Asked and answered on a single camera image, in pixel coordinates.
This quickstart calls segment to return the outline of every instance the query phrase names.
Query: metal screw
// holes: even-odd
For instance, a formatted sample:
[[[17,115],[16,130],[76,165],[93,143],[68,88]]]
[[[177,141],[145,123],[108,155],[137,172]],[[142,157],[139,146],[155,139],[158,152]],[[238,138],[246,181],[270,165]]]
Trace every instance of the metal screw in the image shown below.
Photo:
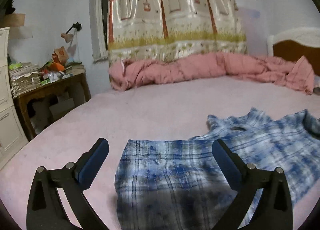
[[[40,166],[38,169],[37,169],[37,172],[41,173],[42,171],[44,171],[44,166]]]
[[[67,169],[71,169],[71,168],[73,167],[73,165],[74,165],[73,162],[68,162],[68,163],[66,164],[66,168],[67,168]]]
[[[247,164],[248,169],[255,169],[256,166],[253,163],[248,163]]]
[[[280,168],[280,167],[277,167],[277,168],[276,168],[276,172],[278,172],[279,174],[281,174],[281,173],[283,173],[283,169]]]

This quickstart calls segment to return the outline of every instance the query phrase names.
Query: stack of papers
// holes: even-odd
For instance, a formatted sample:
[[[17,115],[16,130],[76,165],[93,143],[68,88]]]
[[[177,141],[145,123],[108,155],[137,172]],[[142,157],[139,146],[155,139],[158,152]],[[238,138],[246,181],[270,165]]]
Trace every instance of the stack of papers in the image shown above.
[[[72,63],[70,66],[66,67],[64,71],[66,75],[72,74],[73,76],[85,73],[85,68],[82,63]]]
[[[9,71],[13,98],[41,86],[39,65],[30,62],[21,63],[22,67]]]

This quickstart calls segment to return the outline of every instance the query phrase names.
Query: window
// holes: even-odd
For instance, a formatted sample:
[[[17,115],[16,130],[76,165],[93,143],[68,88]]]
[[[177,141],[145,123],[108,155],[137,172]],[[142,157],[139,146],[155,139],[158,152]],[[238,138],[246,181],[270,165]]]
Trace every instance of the window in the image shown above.
[[[96,0],[99,46],[102,58],[107,56],[108,50],[109,7],[109,0]]]

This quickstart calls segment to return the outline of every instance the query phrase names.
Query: lamp shade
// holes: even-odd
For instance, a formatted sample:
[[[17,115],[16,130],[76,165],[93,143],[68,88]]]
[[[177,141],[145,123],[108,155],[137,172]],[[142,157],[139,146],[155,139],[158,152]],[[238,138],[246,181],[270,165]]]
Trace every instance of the lamp shade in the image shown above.
[[[64,38],[66,43],[69,43],[72,40],[73,35],[72,34],[61,33],[61,37]]]

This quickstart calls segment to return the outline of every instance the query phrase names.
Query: orange object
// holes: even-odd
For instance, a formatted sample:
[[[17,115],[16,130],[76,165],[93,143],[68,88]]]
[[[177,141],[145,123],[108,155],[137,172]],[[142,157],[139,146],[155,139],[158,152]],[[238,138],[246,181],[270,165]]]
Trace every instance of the orange object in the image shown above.
[[[58,55],[57,54],[52,54],[52,60],[53,60],[53,62],[59,62],[59,57],[58,57]]]
[[[61,65],[60,63],[57,62],[53,62],[49,67],[48,67],[51,71],[64,71],[65,68],[63,65]]]

